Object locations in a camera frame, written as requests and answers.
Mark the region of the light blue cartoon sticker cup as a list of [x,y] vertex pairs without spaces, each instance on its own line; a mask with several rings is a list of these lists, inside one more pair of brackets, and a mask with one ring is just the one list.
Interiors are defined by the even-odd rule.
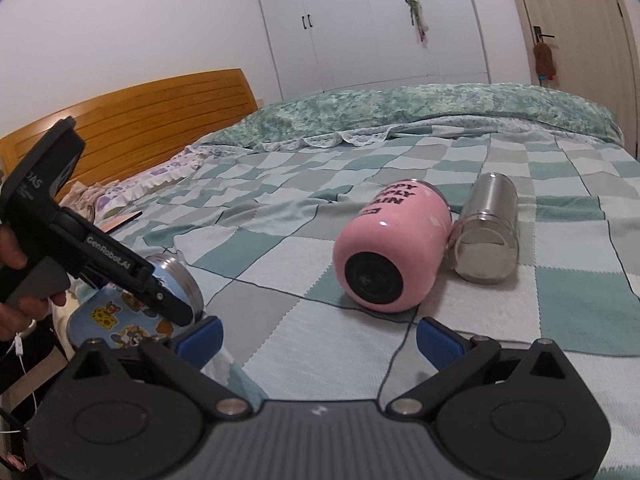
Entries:
[[[169,252],[150,255],[148,260],[160,282],[192,308],[193,323],[198,321],[204,300],[189,270]],[[171,323],[130,292],[107,284],[89,296],[70,316],[66,335],[73,348],[78,348],[86,339],[101,338],[110,347],[120,349],[134,347],[145,338],[171,338],[187,328]]]

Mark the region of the wooden headboard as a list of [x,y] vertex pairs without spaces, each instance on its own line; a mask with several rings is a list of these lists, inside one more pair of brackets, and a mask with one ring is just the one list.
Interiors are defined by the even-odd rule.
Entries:
[[230,127],[258,110],[239,68],[137,84],[62,108],[1,139],[5,177],[49,128],[68,116],[86,146],[57,198],[75,182],[122,181],[166,162],[207,133]]

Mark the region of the pink tumbler with black text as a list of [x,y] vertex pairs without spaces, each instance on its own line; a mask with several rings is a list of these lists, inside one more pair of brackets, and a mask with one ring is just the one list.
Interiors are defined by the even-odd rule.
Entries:
[[433,288],[452,229],[434,185],[387,185],[341,230],[332,258],[337,281],[357,304],[383,313],[418,306]]

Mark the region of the hanging green ornament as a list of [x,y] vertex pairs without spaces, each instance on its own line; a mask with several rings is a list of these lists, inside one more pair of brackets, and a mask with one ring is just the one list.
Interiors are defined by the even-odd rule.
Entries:
[[422,4],[420,0],[405,0],[410,12],[411,26],[416,30],[416,36],[420,43],[427,45],[428,25],[423,15]]

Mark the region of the purple patterned bed sheet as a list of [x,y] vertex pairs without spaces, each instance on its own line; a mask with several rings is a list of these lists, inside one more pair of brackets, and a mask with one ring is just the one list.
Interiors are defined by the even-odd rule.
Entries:
[[110,182],[93,202],[91,220],[95,224],[102,223],[143,196],[189,177],[206,159],[218,155],[218,146],[189,145],[166,162],[124,180]]

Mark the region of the floral pillow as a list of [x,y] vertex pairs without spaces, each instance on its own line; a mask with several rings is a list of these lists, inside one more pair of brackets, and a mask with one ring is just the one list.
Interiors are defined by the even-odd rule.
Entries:
[[92,185],[84,185],[76,181],[62,200],[60,200],[60,206],[70,208],[82,218],[90,222],[95,222],[111,199],[108,193],[111,192],[112,188],[116,185],[118,185],[118,181],[107,184],[95,183]]

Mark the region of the green checkered bed blanket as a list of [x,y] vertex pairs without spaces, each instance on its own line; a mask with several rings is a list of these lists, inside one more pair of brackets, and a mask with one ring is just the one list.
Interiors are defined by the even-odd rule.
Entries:
[[96,220],[173,255],[220,318],[205,373],[253,404],[390,403],[433,375],[430,316],[515,348],[551,339],[612,440],[600,477],[639,474],[639,164],[615,142],[537,128],[401,130],[316,148],[237,148],[110,188]]

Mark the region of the beige door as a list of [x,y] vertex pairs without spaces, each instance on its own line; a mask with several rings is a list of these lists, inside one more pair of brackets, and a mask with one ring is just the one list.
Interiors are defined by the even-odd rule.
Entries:
[[[638,128],[639,60],[623,0],[515,0],[533,82],[582,96],[616,116],[625,141]],[[533,27],[546,38],[556,76],[539,80],[535,72]]]

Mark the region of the stainless steel cup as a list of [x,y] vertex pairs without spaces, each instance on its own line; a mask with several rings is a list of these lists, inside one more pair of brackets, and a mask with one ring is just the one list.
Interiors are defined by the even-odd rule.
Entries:
[[518,191],[504,174],[481,174],[454,222],[448,259],[452,270],[477,284],[497,284],[518,266]]

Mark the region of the pink notebook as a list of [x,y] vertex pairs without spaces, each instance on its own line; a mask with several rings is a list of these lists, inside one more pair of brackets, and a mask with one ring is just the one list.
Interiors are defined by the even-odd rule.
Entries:
[[123,226],[126,226],[126,224],[130,223],[131,221],[137,220],[137,218],[139,218],[141,215],[141,210],[131,211],[128,212],[128,214],[121,214],[120,216],[111,219],[109,222],[105,222],[102,226],[102,229],[106,234],[111,234],[122,228]]

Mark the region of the white wardrobe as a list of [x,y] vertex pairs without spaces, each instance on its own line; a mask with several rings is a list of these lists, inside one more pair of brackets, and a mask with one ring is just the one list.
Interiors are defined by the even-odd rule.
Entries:
[[283,99],[350,88],[530,81],[514,0],[259,0]]

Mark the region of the green floral quilt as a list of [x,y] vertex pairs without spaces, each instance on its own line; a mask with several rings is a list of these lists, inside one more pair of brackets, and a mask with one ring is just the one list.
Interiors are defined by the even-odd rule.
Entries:
[[273,151],[335,133],[370,136],[395,126],[445,116],[519,119],[562,133],[625,144],[606,107],[531,84],[419,84],[380,90],[341,90],[267,105],[240,122],[202,136],[198,145],[230,145]]

